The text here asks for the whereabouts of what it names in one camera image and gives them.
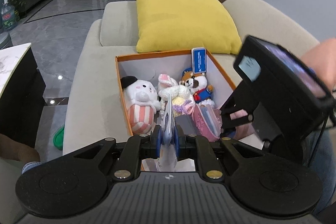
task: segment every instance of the green lid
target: green lid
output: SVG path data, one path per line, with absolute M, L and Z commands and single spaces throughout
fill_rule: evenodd
M 54 135 L 54 139 L 53 139 L 54 146 L 58 150 L 63 150 L 63 137 L 64 137 L 64 126 L 59 128 Z

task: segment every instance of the side table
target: side table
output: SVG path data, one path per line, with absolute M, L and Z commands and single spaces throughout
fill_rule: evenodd
M 31 43 L 0 50 L 0 133 L 35 147 L 45 83 Z

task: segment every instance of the phone screen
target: phone screen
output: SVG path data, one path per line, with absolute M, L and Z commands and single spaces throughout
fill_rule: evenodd
M 279 60 L 282 61 L 294 74 L 296 74 L 300 80 L 306 85 L 307 88 L 317 98 L 323 98 L 326 96 L 322 87 L 290 56 L 283 52 L 276 45 L 258 40 L 266 49 L 272 52 Z

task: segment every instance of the teddy bear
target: teddy bear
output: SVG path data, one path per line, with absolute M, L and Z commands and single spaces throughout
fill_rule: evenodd
M 212 85 L 208 85 L 205 73 L 193 73 L 192 68 L 187 68 L 182 73 L 180 84 L 185 85 L 194 100 L 199 105 L 210 105 L 215 108 L 215 102 L 211 99 Z
M 135 76 L 123 77 L 120 82 L 133 134 L 149 133 L 155 126 L 154 115 L 161 108 L 153 84 Z
M 158 78 L 157 93 L 161 97 L 160 116 L 163 117 L 169 100 L 169 94 L 172 98 L 172 107 L 174 116 L 182 114 L 192 114 L 195 107 L 195 101 L 190 93 L 190 90 L 184 86 L 179 85 L 174 78 L 167 74 L 160 74 Z

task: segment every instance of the water bottle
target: water bottle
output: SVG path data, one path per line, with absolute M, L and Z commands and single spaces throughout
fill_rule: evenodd
M 4 4 L 1 8 L 2 24 L 6 31 L 10 31 L 16 27 L 15 7 L 8 4 L 8 0 L 4 0 Z

